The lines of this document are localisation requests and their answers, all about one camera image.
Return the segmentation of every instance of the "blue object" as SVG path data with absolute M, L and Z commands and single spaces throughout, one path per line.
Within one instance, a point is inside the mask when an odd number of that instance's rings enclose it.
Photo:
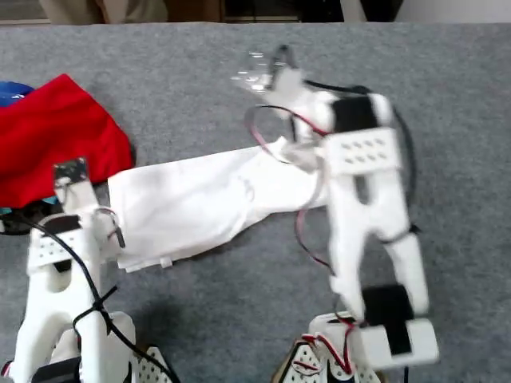
M 31 86 L 12 81 L 0 81 L 0 107 L 12 105 L 32 92 Z
M 43 198 L 42 201 L 54 205 L 57 203 L 58 199 L 56 196 L 53 196 L 53 197 Z

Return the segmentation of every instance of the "red wire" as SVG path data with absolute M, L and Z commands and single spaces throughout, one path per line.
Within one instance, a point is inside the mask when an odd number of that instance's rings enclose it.
M 314 251 L 312 251 L 304 242 L 303 240 L 303 225 L 305 224 L 305 215 L 308 212 L 308 208 L 303 208 L 298 211 L 298 214 L 296 215 L 295 220 L 295 234 L 296 234 L 296 240 L 298 241 L 298 244 L 309 254 L 309 256 L 319 263 L 320 265 L 323 265 L 330 270 L 330 272 L 333 274 L 334 271 L 332 270 L 330 263 L 327 261 L 322 260 Z
M 306 342 L 314 342 L 314 341 L 320 341 L 322 342 L 327 348 L 328 351 L 331 353 L 331 355 L 334 357 L 337 364 L 341 367 L 341 369 L 347 373 L 352 374 L 353 369 L 351 368 L 350 363 L 350 355 L 348 350 L 348 336 L 350 335 L 351 331 L 355 329 L 355 325 L 351 324 L 348 326 L 346 333 L 344 333 L 344 346 L 343 346 L 343 360 L 341 360 L 341 357 L 337 354 L 337 350 L 332 346 L 332 344 L 326 339 L 322 334 L 319 334 L 317 337 L 310 334 L 304 334 L 302 335 L 302 339 Z
M 244 123 L 245 126 L 248 128 L 248 131 L 252 134 L 252 136 L 255 138 L 255 141 L 257 141 L 257 144 L 270 156 L 275 157 L 275 155 L 271 152 L 271 150 L 268 148 L 268 144 L 266 140 L 264 139 L 263 135 L 259 132 L 257 126 L 256 126 L 256 112 L 260 109 L 278 109 L 283 110 L 284 112 L 290 113 L 293 117 L 298 118 L 299 120 L 303 121 L 305 124 L 309 125 L 311 127 L 312 132 L 315 132 L 319 134 L 320 136 L 325 136 L 328 134 L 328 132 L 325 132 L 324 130 L 318 128 L 312 121 L 307 119 L 306 117 L 298 114 L 297 112 L 292 111 L 291 109 L 284 108 L 283 106 L 278 105 L 256 105 L 252 106 L 247 110 L 245 113 Z
M 7 376 L 7 374 L 9 373 L 9 368 L 10 368 L 11 363 L 12 363 L 12 361 L 8 361 L 5 365 L 3 365 L 0 376 L 2 376 L 2 377 Z
M 334 311 L 335 317 L 337 317 L 337 320 L 341 323 L 344 323 L 348 327 L 355 327 L 355 324 L 353 322 L 348 321 L 346 318 L 343 318 L 339 315 L 337 311 Z
M 306 369 L 312 369 L 314 371 L 319 371 L 319 368 L 314 367 L 313 365 L 308 365 L 307 363 L 303 363 L 302 361 L 293 361 L 293 364 L 299 365 L 299 366 L 304 367 Z

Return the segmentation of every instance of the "black cable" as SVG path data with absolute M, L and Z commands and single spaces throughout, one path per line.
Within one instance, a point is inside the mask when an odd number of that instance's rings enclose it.
M 0 215 L 0 223 L 3 221 L 5 223 L 8 223 L 4 225 L 4 231 L 0 231 L 0 235 L 8 235 L 8 236 L 15 236 L 15 235 L 27 235 L 30 233 L 30 227 L 25 224 L 17 224 L 13 225 L 12 221 L 7 221 L 3 219 L 2 217 L 5 216 L 18 216 L 23 215 L 24 217 L 32 218 L 37 217 L 35 220 L 39 220 L 44 218 L 47 215 L 52 214 L 52 211 L 55 210 L 53 206 L 49 203 L 42 202 L 42 201 L 36 201 L 29 203 L 28 205 L 24 206 L 23 208 L 15 208 L 12 209 L 8 213 L 4 213 L 3 215 Z
M 320 82 L 305 80 L 305 83 L 310 86 L 314 86 L 315 88 L 331 90 L 333 92 L 341 92 L 341 93 L 351 93 L 351 94 L 368 94 L 372 91 L 363 86 L 363 85 L 354 85 L 350 87 L 345 86 L 335 86 L 329 84 L 322 84 Z M 402 117 L 401 113 L 394 106 L 393 112 L 396 121 L 398 122 L 399 128 L 401 129 L 402 138 L 404 140 L 405 148 L 406 148 L 406 159 L 408 164 L 408 182 L 406 185 L 405 199 L 406 206 L 410 207 L 413 203 L 415 192 L 417 190 L 417 158 L 415 156 L 415 145 L 414 139 L 411 135 L 410 128 L 406 123 L 405 119 Z
M 410 225 L 410 227 L 408 228 L 408 230 L 405 230 L 399 234 L 397 234 L 395 237 L 393 238 L 389 238 L 389 239 L 380 239 L 380 243 L 382 243 L 383 245 L 391 245 L 393 243 L 396 243 L 396 242 L 399 242 L 400 240 L 404 239 L 405 237 L 408 236 L 408 234 L 418 234 L 421 232 L 421 229 L 418 228 L 417 225 L 414 225 L 413 223 Z
M 71 255 L 71 257 L 74 259 L 74 261 L 76 261 L 78 266 L 81 268 L 81 271 L 83 272 L 83 275 L 85 276 L 85 280 L 87 281 L 87 284 L 89 285 L 90 291 L 93 295 L 94 304 L 90 309 L 84 311 L 82 314 L 78 315 L 73 320 L 73 328 L 79 338 L 80 338 L 80 334 L 78 333 L 78 331 L 76 329 L 77 322 L 79 320 L 83 319 L 88 314 L 90 314 L 94 311 L 98 311 L 101 314 L 101 316 L 103 317 L 103 319 L 105 320 L 107 330 L 112 331 L 119 338 L 119 340 L 122 343 L 124 343 L 130 350 L 132 350 L 136 355 L 144 358 L 146 361 L 153 363 L 157 368 L 159 368 L 171 380 L 172 383 L 180 383 L 180 380 L 177 377 L 176 372 L 172 369 L 172 366 L 170 364 L 168 364 L 168 368 L 165 368 L 156 358 L 148 355 L 141 349 L 138 349 L 138 347 L 136 347 L 113 324 L 111 317 L 108 315 L 106 309 L 103 307 L 103 303 L 111 294 L 113 294 L 115 292 L 115 290 L 117 289 L 116 286 L 113 287 L 111 290 L 109 290 L 109 292 L 107 294 L 105 294 L 105 296 L 101 297 L 99 292 L 97 291 L 96 285 L 94 284 L 94 281 L 89 273 L 89 269 L 87 269 L 87 266 L 84 264 L 84 262 L 80 258 L 80 256 L 67 243 L 65 243 L 62 239 L 60 239 L 54 233 L 52 233 L 51 231 L 46 229 L 44 226 L 40 225 L 39 223 L 32 222 L 23 216 L 17 216 L 16 218 L 11 216 L 11 217 L 7 217 L 7 220 L 10 220 L 11 222 L 14 221 L 14 222 L 18 222 L 18 223 L 25 223 L 25 224 L 29 225 L 30 227 L 32 227 L 34 229 L 38 229 L 39 231 L 43 232 L 45 235 L 50 237 L 53 241 L 55 241 L 56 243 L 61 245 L 64 248 L 64 250 L 66 250 L 69 253 L 69 255 Z
M 315 88 L 331 90 L 331 91 L 334 91 L 334 92 L 341 92 L 341 93 L 355 93 L 355 94 L 368 94 L 368 93 L 370 93 L 370 89 L 366 88 L 363 85 L 336 86 L 336 85 L 322 84 L 320 82 L 316 82 L 316 81 L 312 81 L 312 80 L 305 80 L 305 84 L 310 85 L 310 86 L 314 86 Z

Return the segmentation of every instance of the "white wall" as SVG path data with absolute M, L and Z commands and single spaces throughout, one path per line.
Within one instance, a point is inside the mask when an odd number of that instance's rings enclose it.
M 397 22 L 511 22 L 511 0 L 404 0 Z

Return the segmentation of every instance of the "red cloth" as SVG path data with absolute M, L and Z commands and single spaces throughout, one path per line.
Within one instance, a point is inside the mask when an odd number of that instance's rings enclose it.
M 112 117 L 62 74 L 0 108 L 0 207 L 54 195 L 53 165 L 87 159 L 93 183 L 133 166 L 128 137 Z

